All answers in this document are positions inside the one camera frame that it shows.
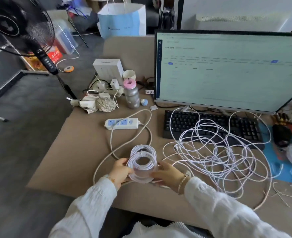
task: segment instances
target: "keyboard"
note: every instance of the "keyboard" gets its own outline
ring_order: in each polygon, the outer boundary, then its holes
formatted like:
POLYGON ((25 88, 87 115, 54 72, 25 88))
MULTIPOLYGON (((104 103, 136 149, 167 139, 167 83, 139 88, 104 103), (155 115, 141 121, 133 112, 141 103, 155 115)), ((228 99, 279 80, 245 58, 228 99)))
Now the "keyboard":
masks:
MULTIPOLYGON (((211 119, 214 122, 216 122, 218 125, 224 127, 226 130, 228 130, 228 120, 230 116, 224 116, 224 115, 213 115, 213 114, 205 114, 200 113, 201 119, 211 119)), ((191 113, 191 112, 179 112, 176 111, 172 114, 172 111, 166 110, 165 111, 165 120, 164 120, 164 133, 163 137, 166 139, 173 139, 170 129, 169 129, 169 122, 171 119, 171 131, 174 135, 176 140, 179 140, 180 135, 190 129, 193 128, 196 124, 196 122, 199 120, 199 115, 197 113, 191 113)), ((211 132, 216 132, 216 128, 213 127, 202 127, 200 128, 202 131, 199 131, 199 135, 207 138, 211 138, 214 134, 211 132)), ((250 118, 241 118, 232 116, 230 121, 230 132, 232 134, 235 134, 239 137, 242 137, 251 143, 262 143, 263 137, 261 135, 258 121, 256 119, 250 119, 250 118)), ((227 132, 220 131, 218 133, 222 138, 225 138, 225 135, 227 132)), ((188 131, 184 137, 191 137, 192 130, 188 131)), ((220 137, 214 137, 212 139, 214 142, 220 142, 222 139, 220 137)), ((236 145, 239 144, 237 140, 235 140, 232 137, 228 137, 227 141, 229 145, 236 145)), ((264 144, 255 144, 260 150, 263 150, 265 148, 264 144)), ((249 146, 250 149, 256 149, 254 145, 249 146)))

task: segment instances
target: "water bottle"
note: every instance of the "water bottle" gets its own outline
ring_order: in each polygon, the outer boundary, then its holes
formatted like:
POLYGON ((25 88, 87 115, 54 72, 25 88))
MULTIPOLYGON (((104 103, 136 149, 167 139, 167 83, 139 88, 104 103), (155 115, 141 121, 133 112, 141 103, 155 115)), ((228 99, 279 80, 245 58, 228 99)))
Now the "water bottle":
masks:
POLYGON ((123 87, 127 106, 131 109, 138 108, 140 106, 140 99, 136 81, 128 78, 124 80, 123 87))

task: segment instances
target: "fan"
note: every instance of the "fan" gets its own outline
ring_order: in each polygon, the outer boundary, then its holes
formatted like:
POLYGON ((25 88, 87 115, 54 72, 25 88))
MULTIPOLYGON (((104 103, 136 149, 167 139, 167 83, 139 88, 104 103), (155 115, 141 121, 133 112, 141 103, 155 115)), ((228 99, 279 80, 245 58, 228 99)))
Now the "fan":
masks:
POLYGON ((64 90, 77 99, 47 55, 54 40, 52 21, 38 0, 0 0, 0 49, 20 56, 36 56, 58 78, 64 90))

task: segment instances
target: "person's left hand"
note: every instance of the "person's left hand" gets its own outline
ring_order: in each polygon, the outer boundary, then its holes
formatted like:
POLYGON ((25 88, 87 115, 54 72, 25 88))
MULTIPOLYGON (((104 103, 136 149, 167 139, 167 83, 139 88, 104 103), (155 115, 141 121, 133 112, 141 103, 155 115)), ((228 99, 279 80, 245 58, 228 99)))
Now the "person's left hand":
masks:
POLYGON ((130 180, 130 178, 128 178, 128 174, 134 173, 132 168, 125 166, 127 161, 127 158, 117 160, 112 171, 109 173, 109 178, 114 183, 117 190, 119 190, 122 183, 130 180))

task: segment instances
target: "blue plastic bag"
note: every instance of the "blue plastic bag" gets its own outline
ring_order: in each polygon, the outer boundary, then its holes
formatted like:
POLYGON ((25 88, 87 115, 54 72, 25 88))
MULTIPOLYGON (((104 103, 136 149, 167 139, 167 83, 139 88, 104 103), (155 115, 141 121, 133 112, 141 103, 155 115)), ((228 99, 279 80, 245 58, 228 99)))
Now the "blue plastic bag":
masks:
POLYGON ((98 13, 99 31, 112 36, 145 36, 146 8, 138 3, 108 3, 98 13))

